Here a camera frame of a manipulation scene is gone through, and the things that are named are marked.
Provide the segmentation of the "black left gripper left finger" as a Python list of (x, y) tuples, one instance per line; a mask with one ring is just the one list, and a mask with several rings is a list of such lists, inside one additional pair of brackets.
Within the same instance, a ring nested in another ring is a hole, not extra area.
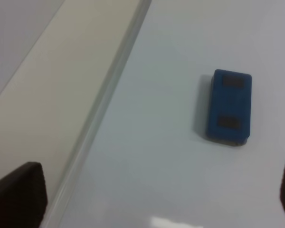
[(0, 179), (0, 228), (38, 228), (48, 205), (39, 162), (27, 162)]

